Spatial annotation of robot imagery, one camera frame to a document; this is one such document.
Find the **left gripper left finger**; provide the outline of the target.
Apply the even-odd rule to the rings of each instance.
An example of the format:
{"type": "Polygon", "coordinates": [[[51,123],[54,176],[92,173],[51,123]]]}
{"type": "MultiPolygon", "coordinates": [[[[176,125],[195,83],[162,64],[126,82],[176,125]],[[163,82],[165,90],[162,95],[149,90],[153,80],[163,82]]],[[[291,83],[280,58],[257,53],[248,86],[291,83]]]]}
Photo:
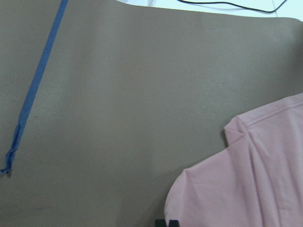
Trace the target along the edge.
{"type": "Polygon", "coordinates": [[[164,219],[155,220],[155,227],[166,227],[166,220],[164,219]]]}

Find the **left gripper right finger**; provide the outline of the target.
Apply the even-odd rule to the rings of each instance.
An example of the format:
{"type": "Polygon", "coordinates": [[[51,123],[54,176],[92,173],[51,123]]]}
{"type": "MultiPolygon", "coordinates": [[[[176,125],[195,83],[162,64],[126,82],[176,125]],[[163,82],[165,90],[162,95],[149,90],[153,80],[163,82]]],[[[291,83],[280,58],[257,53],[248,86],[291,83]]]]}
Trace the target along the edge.
{"type": "Polygon", "coordinates": [[[179,227],[179,221],[178,220],[170,220],[169,221],[169,227],[179,227]]]}

